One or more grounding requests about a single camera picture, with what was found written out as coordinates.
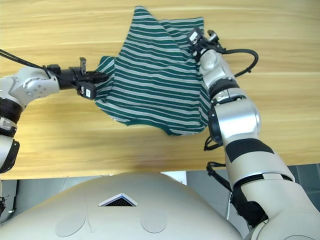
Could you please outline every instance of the silver robot arm segment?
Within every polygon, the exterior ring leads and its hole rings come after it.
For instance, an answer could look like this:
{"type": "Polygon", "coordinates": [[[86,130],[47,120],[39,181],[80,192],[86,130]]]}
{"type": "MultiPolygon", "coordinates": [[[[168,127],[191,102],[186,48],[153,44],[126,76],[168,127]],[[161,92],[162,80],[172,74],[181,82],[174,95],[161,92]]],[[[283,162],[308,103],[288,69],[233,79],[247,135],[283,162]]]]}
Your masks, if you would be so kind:
{"type": "Polygon", "coordinates": [[[231,203],[253,228],[246,240],[320,239],[320,213],[280,156],[259,140],[259,111],[223,59],[218,36],[209,34],[195,29],[188,38],[211,99],[210,136],[225,150],[231,203]]]}
{"type": "Polygon", "coordinates": [[[80,67],[61,69],[52,64],[37,66],[0,49],[0,55],[22,64],[17,74],[0,78],[0,174],[15,164],[20,144],[14,140],[17,123],[27,105],[36,99],[76,89],[78,95],[94,100],[95,84],[108,80],[104,73],[86,71],[86,59],[80,57],[80,67]]]}
{"type": "Polygon", "coordinates": [[[20,147],[14,136],[21,113],[31,101],[58,93],[60,87],[55,75],[29,66],[1,78],[0,84],[0,173],[5,173],[15,164],[20,147]]]}

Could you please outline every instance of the green and white striped cloth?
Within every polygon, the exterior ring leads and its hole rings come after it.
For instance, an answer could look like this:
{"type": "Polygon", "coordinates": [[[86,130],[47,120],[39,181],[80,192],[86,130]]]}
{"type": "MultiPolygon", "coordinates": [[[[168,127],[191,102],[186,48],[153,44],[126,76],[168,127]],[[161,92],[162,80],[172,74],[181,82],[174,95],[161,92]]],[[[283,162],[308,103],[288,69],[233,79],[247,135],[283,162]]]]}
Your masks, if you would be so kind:
{"type": "Polygon", "coordinates": [[[187,43],[195,27],[203,30],[202,17],[158,21],[135,7],[119,55],[103,56],[97,67],[111,77],[97,85],[95,104],[126,125],[151,125],[169,135],[204,130],[210,99],[187,43]]]}

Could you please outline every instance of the wood grain surface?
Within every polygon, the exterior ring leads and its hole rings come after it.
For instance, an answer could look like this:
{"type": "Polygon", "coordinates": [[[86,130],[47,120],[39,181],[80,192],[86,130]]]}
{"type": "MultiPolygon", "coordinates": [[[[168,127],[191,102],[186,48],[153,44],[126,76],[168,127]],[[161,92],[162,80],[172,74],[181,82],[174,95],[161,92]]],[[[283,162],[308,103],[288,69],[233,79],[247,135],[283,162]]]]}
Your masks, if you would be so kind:
{"type": "MultiPolygon", "coordinates": [[[[158,19],[203,16],[225,48],[251,48],[260,61],[238,78],[258,106],[261,139],[288,165],[320,162],[319,0],[0,0],[0,47],[38,65],[94,70],[101,56],[116,56],[134,6],[158,19]]],[[[232,70],[251,58],[228,55],[232,70]]],[[[0,76],[22,66],[0,59],[0,76]]],[[[106,175],[133,171],[204,170],[224,162],[223,149],[203,152],[208,131],[168,136],[110,119],[74,90],[32,102],[15,139],[20,151],[2,179],[106,175]]]]}

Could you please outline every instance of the black wire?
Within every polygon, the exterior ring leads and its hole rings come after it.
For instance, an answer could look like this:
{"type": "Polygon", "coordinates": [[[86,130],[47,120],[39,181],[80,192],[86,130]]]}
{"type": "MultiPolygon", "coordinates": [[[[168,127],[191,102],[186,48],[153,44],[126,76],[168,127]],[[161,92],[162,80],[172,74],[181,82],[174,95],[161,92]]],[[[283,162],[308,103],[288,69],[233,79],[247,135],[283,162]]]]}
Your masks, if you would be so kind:
{"type": "Polygon", "coordinates": [[[245,73],[251,73],[251,69],[254,68],[254,66],[257,64],[258,60],[259,60],[259,55],[256,51],[252,50],[252,49],[246,49],[246,48],[239,48],[239,49],[230,49],[227,50],[226,48],[223,48],[219,43],[217,42],[210,42],[210,41],[206,41],[205,44],[215,50],[217,53],[220,54],[237,54],[237,53],[244,53],[244,54],[251,54],[254,59],[253,62],[251,63],[251,65],[249,67],[247,67],[246,69],[236,73],[234,76],[235,77],[239,77],[245,73]]]}
{"type": "Polygon", "coordinates": [[[253,59],[253,62],[250,64],[249,67],[247,67],[246,69],[236,73],[234,76],[235,77],[239,77],[239,76],[241,76],[241,75],[243,75],[245,73],[251,73],[251,69],[253,69],[255,67],[255,65],[257,64],[257,62],[259,60],[258,53],[255,52],[254,50],[251,50],[251,49],[239,48],[239,49],[226,50],[222,54],[237,54],[237,53],[251,54],[254,57],[254,59],[253,59]]]}
{"type": "Polygon", "coordinates": [[[206,166],[206,170],[208,172],[209,176],[214,177],[222,186],[224,186],[226,189],[229,190],[229,192],[232,192],[230,183],[225,180],[222,176],[220,176],[214,169],[213,167],[217,164],[217,162],[208,162],[206,166]]]}
{"type": "Polygon", "coordinates": [[[43,67],[43,66],[39,66],[39,65],[36,65],[36,64],[34,64],[32,62],[26,61],[26,60],[24,60],[24,59],[22,59],[20,57],[17,57],[15,55],[3,50],[3,49],[0,49],[0,56],[4,57],[6,59],[9,59],[11,61],[14,61],[16,63],[28,66],[28,67],[46,70],[46,68],[43,67]]]}
{"type": "Polygon", "coordinates": [[[204,151],[211,151],[211,150],[217,149],[222,146],[220,144],[214,144],[214,145],[209,146],[209,144],[211,142],[212,142],[211,136],[208,136],[208,138],[204,142],[204,148],[203,148],[204,151]]]}

